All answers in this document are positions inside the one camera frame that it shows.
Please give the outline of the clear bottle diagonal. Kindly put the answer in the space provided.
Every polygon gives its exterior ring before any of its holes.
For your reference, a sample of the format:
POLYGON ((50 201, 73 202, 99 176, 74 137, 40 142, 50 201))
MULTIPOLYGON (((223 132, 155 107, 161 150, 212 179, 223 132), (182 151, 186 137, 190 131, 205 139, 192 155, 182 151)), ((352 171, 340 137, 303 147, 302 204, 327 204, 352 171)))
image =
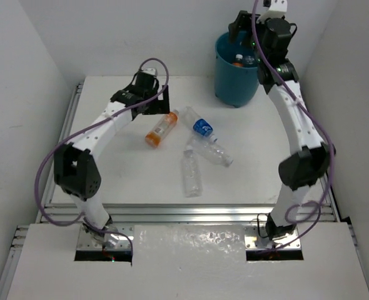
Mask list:
POLYGON ((228 168, 233 163, 233 158, 227 151, 215 142, 211 142, 209 139, 190 136, 186 145, 212 164, 228 168))

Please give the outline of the clear bottle front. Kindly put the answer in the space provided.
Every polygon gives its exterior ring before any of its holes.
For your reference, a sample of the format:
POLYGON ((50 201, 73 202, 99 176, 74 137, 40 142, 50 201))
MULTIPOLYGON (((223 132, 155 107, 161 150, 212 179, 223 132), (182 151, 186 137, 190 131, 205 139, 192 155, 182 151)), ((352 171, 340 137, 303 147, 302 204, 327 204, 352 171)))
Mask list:
POLYGON ((191 149, 183 151, 181 160, 183 191, 186 198, 202 195, 201 173, 196 153, 191 149))

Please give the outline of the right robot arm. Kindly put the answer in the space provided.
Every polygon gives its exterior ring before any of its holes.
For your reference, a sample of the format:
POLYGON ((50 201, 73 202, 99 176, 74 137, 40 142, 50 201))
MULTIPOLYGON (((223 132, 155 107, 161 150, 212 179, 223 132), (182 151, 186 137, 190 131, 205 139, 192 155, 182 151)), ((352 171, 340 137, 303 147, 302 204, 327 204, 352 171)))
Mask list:
POLYGON ((335 155, 333 144, 321 136, 323 130, 306 109, 298 74, 287 58, 296 30, 283 11, 273 9, 262 15, 240 11, 228 26, 231 43, 246 32, 242 45, 256 56, 258 81, 278 111, 290 146, 290 156, 278 166, 280 194, 265 223, 265 237, 271 241, 295 230, 298 209, 310 188, 330 170, 335 155))

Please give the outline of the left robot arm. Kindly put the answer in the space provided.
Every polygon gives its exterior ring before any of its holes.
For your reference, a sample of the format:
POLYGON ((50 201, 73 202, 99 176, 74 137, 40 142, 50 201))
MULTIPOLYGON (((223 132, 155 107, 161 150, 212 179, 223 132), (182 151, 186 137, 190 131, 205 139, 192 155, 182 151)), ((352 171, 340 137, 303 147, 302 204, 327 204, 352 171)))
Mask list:
POLYGON ((70 195, 90 230, 102 236, 110 229, 103 207, 97 160, 114 136, 137 115, 169 113, 169 95, 157 95, 160 84, 155 68, 140 69, 124 89, 113 94, 92 128, 62 144, 54 153, 54 182, 70 195))

